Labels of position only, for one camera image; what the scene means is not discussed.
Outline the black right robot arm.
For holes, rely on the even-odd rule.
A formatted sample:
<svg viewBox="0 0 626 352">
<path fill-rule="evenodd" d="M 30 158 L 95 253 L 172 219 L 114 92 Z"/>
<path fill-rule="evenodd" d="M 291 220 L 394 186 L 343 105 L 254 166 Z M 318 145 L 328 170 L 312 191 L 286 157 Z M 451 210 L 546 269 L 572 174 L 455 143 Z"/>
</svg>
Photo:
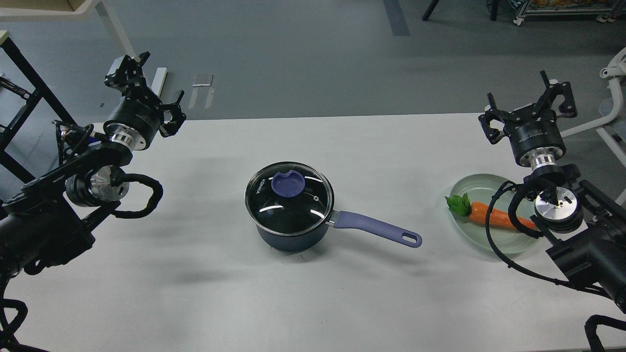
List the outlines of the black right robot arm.
<svg viewBox="0 0 626 352">
<path fill-rule="evenodd" d="M 545 71 L 540 75 L 545 91 L 536 103 L 507 112 L 499 109 L 488 93 L 488 107 L 479 116 L 488 141 L 496 144 L 508 138 L 515 163 L 532 171 L 522 183 L 502 183 L 492 196 L 485 214 L 489 245 L 510 269 L 603 296 L 624 311 L 625 210 L 582 180 L 575 164 L 558 165 L 566 147 L 557 120 L 577 116 L 577 107 L 569 82 L 550 80 Z M 492 240 L 492 210 L 507 190 L 514 191 L 506 211 L 514 229 L 530 238 L 545 238 L 550 243 L 546 254 L 565 279 L 548 278 L 518 265 Z"/>
</svg>

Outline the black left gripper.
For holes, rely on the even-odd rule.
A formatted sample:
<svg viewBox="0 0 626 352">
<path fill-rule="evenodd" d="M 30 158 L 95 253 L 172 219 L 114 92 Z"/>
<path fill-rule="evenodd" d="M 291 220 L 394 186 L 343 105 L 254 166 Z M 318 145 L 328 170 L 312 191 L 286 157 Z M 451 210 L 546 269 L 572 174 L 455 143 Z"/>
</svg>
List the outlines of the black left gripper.
<svg viewBox="0 0 626 352">
<path fill-rule="evenodd" d="M 125 142 L 132 150 L 148 149 L 158 131 L 163 138 L 174 136 L 186 121 L 186 114 L 180 106 L 185 94 L 183 90 L 178 91 L 178 97 L 173 103 L 159 105 L 159 111 L 127 98 L 150 95 L 142 69 L 149 57 L 148 51 L 139 54 L 139 60 L 127 54 L 118 57 L 104 78 L 107 87 L 119 91 L 123 96 L 104 123 L 104 132 L 111 137 L 112 142 Z M 168 122 L 164 122 L 163 113 L 170 114 Z"/>
</svg>

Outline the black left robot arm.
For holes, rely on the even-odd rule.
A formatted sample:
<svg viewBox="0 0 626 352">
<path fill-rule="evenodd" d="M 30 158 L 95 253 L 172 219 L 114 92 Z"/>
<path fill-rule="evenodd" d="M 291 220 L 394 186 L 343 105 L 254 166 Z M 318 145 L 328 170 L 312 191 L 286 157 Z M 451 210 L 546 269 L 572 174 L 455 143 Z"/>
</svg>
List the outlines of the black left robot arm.
<svg viewBox="0 0 626 352">
<path fill-rule="evenodd" d="M 180 101 L 165 104 L 143 74 L 149 52 L 114 60 L 105 85 L 121 100 L 103 125 L 54 121 L 60 165 L 26 183 L 3 203 L 1 291 L 20 272 L 39 274 L 65 265 L 92 248 L 93 230 L 107 217 L 140 219 L 163 197 L 158 180 L 123 171 L 135 150 L 150 147 L 157 134 L 174 136 L 186 120 Z"/>
</svg>

